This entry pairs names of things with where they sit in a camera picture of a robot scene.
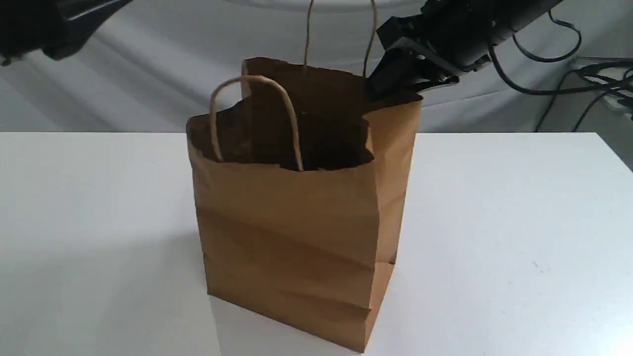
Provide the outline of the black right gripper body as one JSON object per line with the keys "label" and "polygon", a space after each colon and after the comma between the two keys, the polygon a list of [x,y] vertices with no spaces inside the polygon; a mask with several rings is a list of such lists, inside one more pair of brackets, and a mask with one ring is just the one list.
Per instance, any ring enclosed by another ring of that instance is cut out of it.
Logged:
{"label": "black right gripper body", "polygon": [[450,75],[491,63],[488,44],[498,0],[428,0],[418,14],[391,16],[377,29],[385,50],[376,72],[424,60]]}

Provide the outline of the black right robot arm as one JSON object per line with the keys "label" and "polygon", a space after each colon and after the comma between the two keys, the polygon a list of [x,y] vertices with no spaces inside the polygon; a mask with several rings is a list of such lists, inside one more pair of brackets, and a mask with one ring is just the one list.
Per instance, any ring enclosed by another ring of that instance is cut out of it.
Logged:
{"label": "black right robot arm", "polygon": [[366,79],[379,100],[408,90],[423,92],[459,83],[490,62],[499,45],[556,7],[556,0],[428,0],[419,14],[393,16],[377,29],[385,50]]}

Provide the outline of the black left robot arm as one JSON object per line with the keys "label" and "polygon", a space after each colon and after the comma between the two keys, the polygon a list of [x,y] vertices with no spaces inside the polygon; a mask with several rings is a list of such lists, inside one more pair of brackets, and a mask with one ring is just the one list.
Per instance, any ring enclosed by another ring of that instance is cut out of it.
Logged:
{"label": "black left robot arm", "polygon": [[77,54],[129,0],[2,0],[1,65],[40,50],[59,61]]}

